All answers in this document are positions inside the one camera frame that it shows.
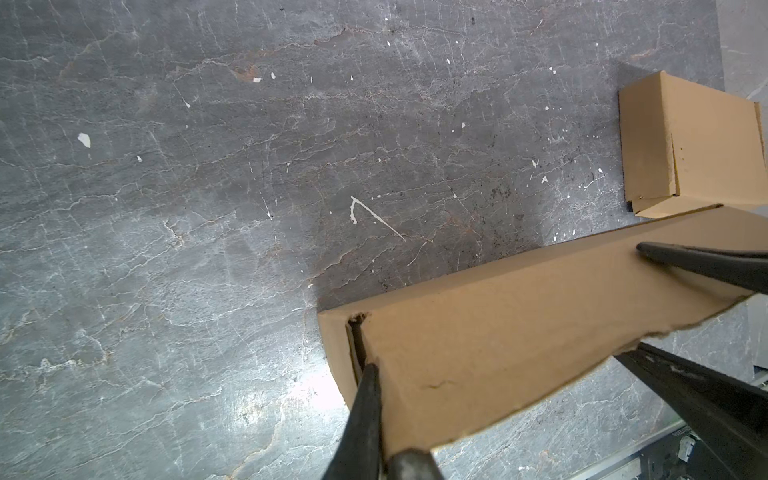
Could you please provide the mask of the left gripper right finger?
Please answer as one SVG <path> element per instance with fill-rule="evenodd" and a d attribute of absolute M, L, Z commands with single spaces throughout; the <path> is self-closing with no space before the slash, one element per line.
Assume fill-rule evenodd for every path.
<path fill-rule="evenodd" d="M 395 454 L 387 463 L 388 480 L 444 480 L 432 453 L 406 449 Z"/>

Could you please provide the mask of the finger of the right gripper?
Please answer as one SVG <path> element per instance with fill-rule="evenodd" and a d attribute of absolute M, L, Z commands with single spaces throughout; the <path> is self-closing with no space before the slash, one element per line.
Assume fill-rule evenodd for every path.
<path fill-rule="evenodd" d="M 637 251 L 645 258 L 755 293 L 767 293 L 767 252 L 735 251 L 641 242 Z"/>
<path fill-rule="evenodd" d="M 767 477 L 767 392 L 641 343 L 615 357 L 699 436 L 730 479 Z"/>

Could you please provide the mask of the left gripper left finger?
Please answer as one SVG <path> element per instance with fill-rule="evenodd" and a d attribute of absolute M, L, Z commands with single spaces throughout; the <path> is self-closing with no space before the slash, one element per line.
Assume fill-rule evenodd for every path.
<path fill-rule="evenodd" d="M 376 480 L 380 475 L 380 464 L 379 369 L 375 364 L 368 364 L 363 369 L 339 446 L 322 479 Z"/>

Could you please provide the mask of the cardboard stack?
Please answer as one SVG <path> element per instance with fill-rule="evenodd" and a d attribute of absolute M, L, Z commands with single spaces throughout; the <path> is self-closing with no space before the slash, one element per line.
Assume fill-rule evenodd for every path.
<path fill-rule="evenodd" d="M 765 217 L 718 207 L 531 250 L 318 316 L 331 373 L 357 388 L 360 319 L 382 391 L 387 455 L 481 431 L 642 338 L 698 324 L 748 291 L 643 259 L 641 242 L 767 247 Z"/>

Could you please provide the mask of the brown cardboard box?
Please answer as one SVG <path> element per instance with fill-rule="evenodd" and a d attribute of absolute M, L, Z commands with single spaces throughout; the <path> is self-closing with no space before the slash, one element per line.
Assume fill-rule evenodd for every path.
<path fill-rule="evenodd" d="M 767 202 L 759 103 L 660 71 L 619 93 L 625 199 L 658 219 Z"/>

